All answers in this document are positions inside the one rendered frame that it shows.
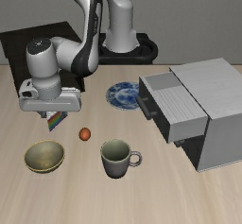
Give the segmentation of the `rainbow striped cake wedge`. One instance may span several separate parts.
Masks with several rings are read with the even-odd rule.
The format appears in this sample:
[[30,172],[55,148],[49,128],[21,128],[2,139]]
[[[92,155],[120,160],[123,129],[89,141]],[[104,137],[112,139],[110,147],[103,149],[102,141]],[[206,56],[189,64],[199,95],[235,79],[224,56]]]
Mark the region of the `rainbow striped cake wedge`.
[[67,112],[47,112],[46,120],[48,129],[52,131],[66,116]]

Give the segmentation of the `blue and white plate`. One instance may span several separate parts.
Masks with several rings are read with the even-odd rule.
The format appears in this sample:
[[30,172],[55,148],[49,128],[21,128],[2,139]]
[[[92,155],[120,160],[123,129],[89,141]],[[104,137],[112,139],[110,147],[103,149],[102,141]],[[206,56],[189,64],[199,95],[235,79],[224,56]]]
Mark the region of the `blue and white plate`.
[[139,108],[136,97],[139,94],[139,84],[132,81],[119,82],[106,92],[106,101],[122,111],[133,111]]

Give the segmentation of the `small orange fruit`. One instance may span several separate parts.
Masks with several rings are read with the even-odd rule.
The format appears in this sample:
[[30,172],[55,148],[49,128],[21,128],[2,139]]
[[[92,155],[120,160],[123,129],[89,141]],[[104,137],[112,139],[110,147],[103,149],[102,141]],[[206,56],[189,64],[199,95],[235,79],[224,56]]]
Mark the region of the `small orange fruit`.
[[91,131],[88,128],[82,128],[79,131],[78,137],[81,141],[88,141],[91,138]]

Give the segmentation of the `olive green bowl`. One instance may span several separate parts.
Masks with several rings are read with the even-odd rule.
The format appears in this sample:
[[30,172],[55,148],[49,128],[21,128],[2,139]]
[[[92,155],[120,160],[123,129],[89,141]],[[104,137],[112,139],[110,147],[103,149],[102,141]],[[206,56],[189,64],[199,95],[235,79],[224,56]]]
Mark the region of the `olive green bowl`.
[[42,140],[33,144],[24,155],[26,167],[40,174],[56,170],[63,162],[64,147],[52,140]]

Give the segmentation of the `grey-green mug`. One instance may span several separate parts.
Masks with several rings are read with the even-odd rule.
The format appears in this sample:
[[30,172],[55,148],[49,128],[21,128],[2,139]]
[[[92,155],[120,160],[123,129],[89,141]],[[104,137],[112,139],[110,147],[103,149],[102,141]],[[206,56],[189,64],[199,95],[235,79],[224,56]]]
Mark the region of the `grey-green mug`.
[[112,179],[123,178],[130,166],[139,166],[143,160],[139,151],[132,151],[128,143],[118,139],[105,142],[100,156],[106,174]]

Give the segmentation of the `grey cabinet drawer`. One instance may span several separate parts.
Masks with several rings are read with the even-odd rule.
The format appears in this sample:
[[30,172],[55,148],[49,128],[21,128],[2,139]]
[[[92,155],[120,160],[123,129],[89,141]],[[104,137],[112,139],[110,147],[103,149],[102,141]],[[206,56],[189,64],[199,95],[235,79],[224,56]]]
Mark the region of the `grey cabinet drawer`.
[[207,114],[171,72],[139,77],[136,101],[146,119],[156,123],[168,143],[205,132]]

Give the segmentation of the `grey cabinet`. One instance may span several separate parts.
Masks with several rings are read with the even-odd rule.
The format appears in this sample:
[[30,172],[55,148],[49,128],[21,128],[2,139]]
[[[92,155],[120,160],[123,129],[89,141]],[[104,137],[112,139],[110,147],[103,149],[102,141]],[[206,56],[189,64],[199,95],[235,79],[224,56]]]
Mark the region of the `grey cabinet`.
[[242,74],[224,59],[170,67],[208,115],[205,132],[182,149],[198,172],[242,161]]

